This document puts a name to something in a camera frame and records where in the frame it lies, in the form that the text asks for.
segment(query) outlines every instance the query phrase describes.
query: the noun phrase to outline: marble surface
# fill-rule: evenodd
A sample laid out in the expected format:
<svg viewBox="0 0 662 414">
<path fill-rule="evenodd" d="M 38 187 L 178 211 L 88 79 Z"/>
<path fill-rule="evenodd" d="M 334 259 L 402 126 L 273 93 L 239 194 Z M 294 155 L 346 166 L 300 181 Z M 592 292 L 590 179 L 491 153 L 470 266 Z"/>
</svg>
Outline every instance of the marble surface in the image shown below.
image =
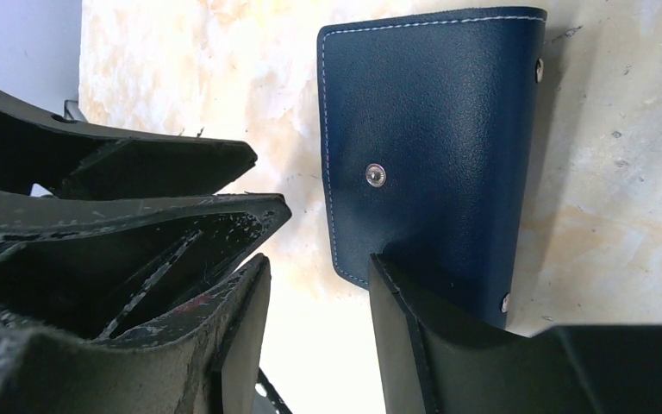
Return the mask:
<svg viewBox="0 0 662 414">
<path fill-rule="evenodd" d="M 662 323 L 662 0 L 83 2 L 91 122 L 247 141 L 223 192 L 286 196 L 260 364 L 295 413 L 384 412 L 367 294 L 330 261 L 318 29 L 493 5 L 549 12 L 508 329 Z"/>
</svg>

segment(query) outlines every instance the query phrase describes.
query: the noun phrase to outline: white stitching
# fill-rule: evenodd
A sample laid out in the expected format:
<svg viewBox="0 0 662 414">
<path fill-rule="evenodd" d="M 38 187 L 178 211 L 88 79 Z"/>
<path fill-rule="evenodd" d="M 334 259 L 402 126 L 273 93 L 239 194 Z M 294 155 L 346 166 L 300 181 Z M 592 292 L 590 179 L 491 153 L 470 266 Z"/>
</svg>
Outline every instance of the white stitching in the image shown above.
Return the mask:
<svg viewBox="0 0 662 414">
<path fill-rule="evenodd" d="M 336 227 L 334 225 L 334 198 L 331 196 L 331 160 L 328 154 L 328 110 L 326 106 L 326 38 L 330 35 L 336 35 L 339 33 L 356 33 L 356 32 L 371 32 L 374 30 L 386 30 L 388 28 L 414 28 L 417 26 L 432 26 L 436 24 L 454 24 L 454 23 L 469 23 L 469 22 L 487 22 L 492 20 L 529 20 L 546 23 L 541 17 L 533 16 L 493 16 L 493 17 L 480 17 L 476 19 L 462 19 L 462 20 L 448 20 L 448 21 L 438 21 L 438 22 L 419 22 L 419 23 L 406 23 L 406 24 L 396 24 L 392 26 L 381 26 L 378 28 L 355 28 L 349 30 L 337 30 L 335 32 L 327 33 L 323 36 L 321 40 L 321 79 L 323 83 L 323 134 L 324 134 L 324 147 L 326 149 L 326 182 L 328 184 L 328 211 L 329 216 L 331 217 L 331 250 L 334 254 L 334 265 L 336 269 L 347 276 L 350 279 L 354 279 L 361 283 L 362 285 L 369 285 L 369 282 L 366 282 L 362 279 L 352 276 L 347 273 L 341 267 L 339 267 L 339 256 L 336 253 Z"/>
</svg>

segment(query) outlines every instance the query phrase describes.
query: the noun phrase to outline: rivet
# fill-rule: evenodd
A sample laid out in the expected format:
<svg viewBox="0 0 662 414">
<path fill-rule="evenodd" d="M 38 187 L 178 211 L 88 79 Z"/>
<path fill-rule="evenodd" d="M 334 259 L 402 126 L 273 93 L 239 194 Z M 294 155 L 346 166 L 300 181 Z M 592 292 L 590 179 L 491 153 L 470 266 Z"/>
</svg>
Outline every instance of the rivet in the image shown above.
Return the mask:
<svg viewBox="0 0 662 414">
<path fill-rule="evenodd" d="M 501 313 L 506 313 L 509 311 L 509 297 L 511 296 L 511 293 L 507 293 L 506 296 L 503 297 L 503 300 L 501 301 Z"/>
<path fill-rule="evenodd" d="M 541 82 L 541 79 L 544 77 L 544 60 L 539 58 L 537 60 L 537 67 L 536 67 L 536 79 L 537 79 L 537 84 Z"/>
<path fill-rule="evenodd" d="M 366 168 L 366 182 L 372 187 L 381 187 L 387 180 L 387 173 L 379 164 L 370 164 Z"/>
</svg>

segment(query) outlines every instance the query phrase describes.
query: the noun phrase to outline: beige marble pattern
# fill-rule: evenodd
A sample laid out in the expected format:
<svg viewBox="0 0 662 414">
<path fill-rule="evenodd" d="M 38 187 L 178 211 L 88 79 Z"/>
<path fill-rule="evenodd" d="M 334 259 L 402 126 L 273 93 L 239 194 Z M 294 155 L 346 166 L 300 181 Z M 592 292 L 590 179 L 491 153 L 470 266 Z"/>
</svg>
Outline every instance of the beige marble pattern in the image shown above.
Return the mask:
<svg viewBox="0 0 662 414">
<path fill-rule="evenodd" d="M 549 11 L 509 330 L 662 323 L 662 0 L 84 0 L 88 119 L 248 141 L 224 192 L 285 194 L 261 366 L 293 412 L 384 412 L 368 297 L 330 262 L 318 29 L 505 4 Z"/>
</svg>

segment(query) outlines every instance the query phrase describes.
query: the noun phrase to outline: gray wall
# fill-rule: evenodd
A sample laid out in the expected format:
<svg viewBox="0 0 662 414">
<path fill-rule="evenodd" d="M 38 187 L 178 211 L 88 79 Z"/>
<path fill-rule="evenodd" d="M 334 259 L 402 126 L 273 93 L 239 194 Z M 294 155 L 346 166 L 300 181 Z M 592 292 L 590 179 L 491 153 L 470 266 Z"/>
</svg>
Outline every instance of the gray wall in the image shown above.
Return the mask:
<svg viewBox="0 0 662 414">
<path fill-rule="evenodd" d="M 0 89 L 62 113 L 79 82 L 82 0 L 0 0 Z"/>
</svg>

